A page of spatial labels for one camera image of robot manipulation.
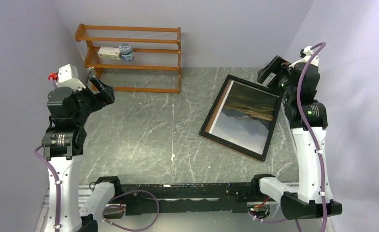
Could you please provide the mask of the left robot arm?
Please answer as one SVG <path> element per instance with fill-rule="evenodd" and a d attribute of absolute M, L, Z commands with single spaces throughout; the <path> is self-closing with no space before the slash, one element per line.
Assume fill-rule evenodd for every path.
<path fill-rule="evenodd" d="M 114 103 L 113 87 L 93 76 L 94 93 L 79 79 L 57 83 L 49 92 L 49 126 L 40 155 L 49 173 L 49 214 L 46 232 L 77 232 L 83 226 L 78 205 L 78 174 L 89 116 Z"/>

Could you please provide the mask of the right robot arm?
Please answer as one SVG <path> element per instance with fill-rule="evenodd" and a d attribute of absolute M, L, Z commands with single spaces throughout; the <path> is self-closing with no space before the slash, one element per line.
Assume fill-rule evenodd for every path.
<path fill-rule="evenodd" d="M 258 83 L 269 77 L 270 90 L 282 96 L 298 160 L 299 181 L 289 186 L 271 174 L 257 174 L 250 195 L 260 201 L 266 196 L 280 205 L 287 220 L 331 217 L 342 213 L 342 204 L 335 201 L 326 170 L 325 137 L 328 126 L 325 106 L 314 97 L 320 80 L 317 62 L 309 57 L 290 63 L 275 56 L 258 71 Z"/>

